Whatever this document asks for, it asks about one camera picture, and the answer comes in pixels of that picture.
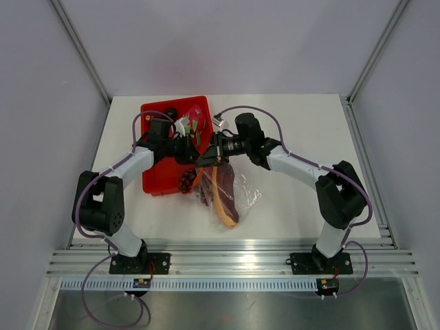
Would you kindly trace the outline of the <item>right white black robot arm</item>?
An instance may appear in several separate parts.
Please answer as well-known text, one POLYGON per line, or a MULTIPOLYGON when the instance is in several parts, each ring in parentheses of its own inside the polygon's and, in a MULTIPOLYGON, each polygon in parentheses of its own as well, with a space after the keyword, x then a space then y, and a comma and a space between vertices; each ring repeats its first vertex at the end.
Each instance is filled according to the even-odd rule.
POLYGON ((238 115, 235 124, 237 132, 234 135, 212 134, 208 148, 196 165, 219 167, 232 156, 247 155, 254 165, 282 173, 313 188, 324 225, 312 247, 309 265, 318 272, 328 272, 336 265, 355 219, 365 209, 372 208, 354 167, 346 161, 325 165, 290 153, 282 140, 265 136, 252 113, 238 115))

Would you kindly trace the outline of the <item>dark red grape bunch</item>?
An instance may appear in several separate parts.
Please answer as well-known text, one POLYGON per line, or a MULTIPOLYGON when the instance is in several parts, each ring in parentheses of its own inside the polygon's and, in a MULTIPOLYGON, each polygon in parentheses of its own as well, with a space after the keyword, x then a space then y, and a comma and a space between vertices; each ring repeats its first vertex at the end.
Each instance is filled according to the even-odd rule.
POLYGON ((212 203, 212 171, 205 168, 191 168, 180 177, 178 190, 183 195, 197 198, 202 205, 212 203))

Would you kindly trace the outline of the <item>clear orange zip top bag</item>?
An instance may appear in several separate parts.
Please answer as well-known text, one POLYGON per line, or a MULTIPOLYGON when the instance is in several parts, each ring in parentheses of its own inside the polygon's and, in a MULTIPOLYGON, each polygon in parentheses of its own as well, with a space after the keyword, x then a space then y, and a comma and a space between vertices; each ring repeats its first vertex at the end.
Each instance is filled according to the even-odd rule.
POLYGON ((233 165, 207 167, 212 171, 212 222, 220 230, 234 229, 261 198, 261 192, 233 165))

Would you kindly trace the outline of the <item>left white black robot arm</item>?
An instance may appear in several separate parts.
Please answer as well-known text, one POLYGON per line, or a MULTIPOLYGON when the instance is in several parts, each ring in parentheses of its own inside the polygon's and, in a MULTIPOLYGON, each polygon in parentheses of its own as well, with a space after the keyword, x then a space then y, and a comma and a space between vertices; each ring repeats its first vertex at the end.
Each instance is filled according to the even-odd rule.
POLYGON ((103 239, 114 252, 111 274, 167 274, 170 256, 149 254, 144 240, 124 222, 124 190, 143 172, 164 159, 194 164, 200 154, 191 137, 177 130, 171 117, 155 118, 131 151, 102 172, 85 171, 78 178, 72 221, 87 238, 103 239))

